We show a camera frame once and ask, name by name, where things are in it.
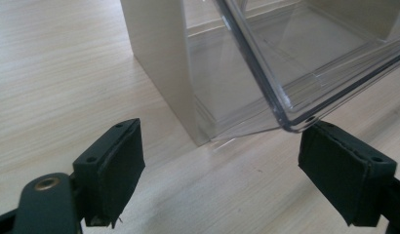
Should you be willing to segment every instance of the light wood surface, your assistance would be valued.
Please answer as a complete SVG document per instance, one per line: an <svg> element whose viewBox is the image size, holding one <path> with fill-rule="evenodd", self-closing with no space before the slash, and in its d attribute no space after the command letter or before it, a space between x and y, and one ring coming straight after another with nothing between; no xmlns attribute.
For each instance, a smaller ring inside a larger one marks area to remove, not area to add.
<svg viewBox="0 0 400 234"><path fill-rule="evenodd" d="M346 227L298 168L300 135L196 147L133 58L119 1L0 1L0 214L136 117L146 169L123 222L85 233L384 232L383 218ZM397 160L400 178L400 68L326 119Z"/></svg>

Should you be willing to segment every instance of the black clamp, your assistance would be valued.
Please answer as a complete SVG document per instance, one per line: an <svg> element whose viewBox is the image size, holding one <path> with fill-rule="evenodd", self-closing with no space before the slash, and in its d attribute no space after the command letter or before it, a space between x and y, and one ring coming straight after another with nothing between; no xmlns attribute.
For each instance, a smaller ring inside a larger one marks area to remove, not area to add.
<svg viewBox="0 0 400 234"><path fill-rule="evenodd" d="M397 163L335 125L318 122L305 130L300 167L348 225L377 226L400 233L400 181Z"/></svg>
<svg viewBox="0 0 400 234"><path fill-rule="evenodd" d="M0 216L0 233L82 233L87 226L115 226L145 167L140 120L109 129L73 163L74 173L32 180L19 207Z"/></svg>

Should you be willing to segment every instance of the clear plastic box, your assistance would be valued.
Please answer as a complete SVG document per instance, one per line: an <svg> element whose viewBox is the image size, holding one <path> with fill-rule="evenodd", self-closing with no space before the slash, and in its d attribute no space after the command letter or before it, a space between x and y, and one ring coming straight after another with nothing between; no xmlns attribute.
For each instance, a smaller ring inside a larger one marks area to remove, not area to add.
<svg viewBox="0 0 400 234"><path fill-rule="evenodd" d="M304 130L400 64L400 0L123 0L135 56L198 143Z"/></svg>

